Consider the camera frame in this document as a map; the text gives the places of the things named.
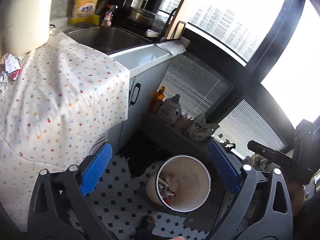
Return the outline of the person's right hand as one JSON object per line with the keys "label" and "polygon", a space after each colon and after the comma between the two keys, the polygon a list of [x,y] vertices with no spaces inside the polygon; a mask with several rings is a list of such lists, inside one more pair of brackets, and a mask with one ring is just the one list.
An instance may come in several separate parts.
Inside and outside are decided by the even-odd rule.
{"label": "person's right hand", "polygon": [[305,203],[305,187],[296,181],[287,181],[287,189],[289,192],[292,214],[298,215]]}

